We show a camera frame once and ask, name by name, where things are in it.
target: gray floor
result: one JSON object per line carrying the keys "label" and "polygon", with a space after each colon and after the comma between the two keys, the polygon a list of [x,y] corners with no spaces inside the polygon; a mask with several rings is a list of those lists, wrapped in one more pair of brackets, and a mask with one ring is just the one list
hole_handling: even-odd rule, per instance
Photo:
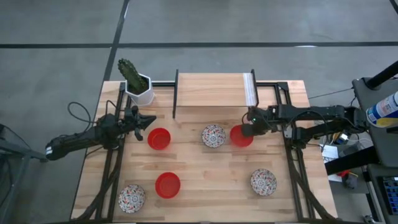
{"label": "gray floor", "polygon": [[[112,43],[123,0],[0,1],[0,44]],[[398,41],[398,14],[388,0],[135,0],[121,43]],[[66,111],[83,103],[93,116],[110,49],[0,49],[0,123],[35,150],[85,127]],[[119,49],[153,80],[181,72],[247,72],[258,80],[305,80],[315,96],[351,87],[397,60],[398,47],[269,47],[246,49]],[[113,66],[111,80],[122,80]],[[352,91],[310,100],[347,105]],[[13,223],[68,220],[83,151],[32,161]],[[333,191],[339,217],[360,221],[366,200]]]}

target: white pot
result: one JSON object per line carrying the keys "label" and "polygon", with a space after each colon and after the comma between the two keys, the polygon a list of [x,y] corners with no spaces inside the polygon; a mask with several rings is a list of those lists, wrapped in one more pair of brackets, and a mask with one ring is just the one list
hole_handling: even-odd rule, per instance
{"label": "white pot", "polygon": [[149,77],[139,74],[140,76],[146,78],[148,80],[148,90],[141,93],[140,95],[135,95],[133,93],[130,93],[127,89],[127,80],[126,82],[126,93],[130,96],[131,100],[137,105],[137,106],[149,106],[152,101],[155,98],[155,93],[154,93],[154,88],[152,87],[152,82]]}

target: succulent plant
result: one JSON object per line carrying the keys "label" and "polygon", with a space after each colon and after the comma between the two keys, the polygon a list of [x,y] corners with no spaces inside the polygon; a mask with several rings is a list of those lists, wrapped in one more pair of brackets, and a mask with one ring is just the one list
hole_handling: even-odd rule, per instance
{"label": "succulent plant", "polygon": [[127,59],[118,61],[118,68],[123,77],[127,80],[128,91],[139,95],[148,89],[148,82],[140,76],[134,65]]}

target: red cup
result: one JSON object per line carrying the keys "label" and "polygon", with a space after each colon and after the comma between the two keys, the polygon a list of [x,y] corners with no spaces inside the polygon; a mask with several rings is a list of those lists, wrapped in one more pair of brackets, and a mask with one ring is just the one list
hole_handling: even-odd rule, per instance
{"label": "red cup", "polygon": [[231,129],[229,133],[229,137],[232,140],[232,143],[239,147],[249,146],[253,142],[253,136],[246,137],[242,134],[242,124],[236,125]]}
{"label": "red cup", "polygon": [[172,198],[180,191],[181,182],[177,175],[166,172],[160,175],[155,183],[156,193],[162,198]]}
{"label": "red cup", "polygon": [[155,128],[148,135],[148,144],[155,150],[163,150],[170,144],[170,133],[164,128]]}

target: wooden board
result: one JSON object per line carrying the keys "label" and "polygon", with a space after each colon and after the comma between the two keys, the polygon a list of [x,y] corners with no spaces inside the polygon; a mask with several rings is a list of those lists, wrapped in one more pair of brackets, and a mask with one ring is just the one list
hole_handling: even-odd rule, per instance
{"label": "wooden board", "polygon": [[246,106],[243,73],[179,73],[177,106]]}
{"label": "wooden board", "polygon": [[[106,100],[116,101],[119,82],[106,82],[99,101],[97,117],[104,113]],[[289,81],[290,97],[295,106],[309,106],[303,81]],[[276,104],[274,90],[258,89],[260,107]],[[246,108],[195,107],[179,108],[172,119],[173,88],[155,88],[150,107],[142,114],[153,114],[157,120],[144,132],[144,141],[133,135],[126,139],[118,192],[129,184],[146,191],[143,208],[134,214],[121,211],[116,204],[115,222],[274,222],[297,221],[281,133],[256,136],[254,142],[241,149],[226,144],[211,149],[201,142],[201,131],[218,124],[227,132],[240,123]],[[299,126],[313,123],[302,121]],[[145,142],[154,128],[167,128],[172,135],[170,146],[155,151]],[[79,216],[97,194],[105,161],[105,151],[86,159],[72,217]],[[310,188],[320,203],[334,216],[336,209],[319,147],[308,146],[304,160]],[[277,190],[268,197],[256,195],[249,179],[253,171],[269,169],[277,178]],[[163,172],[176,173],[181,181],[179,194],[172,199],[157,196],[154,184]]]}

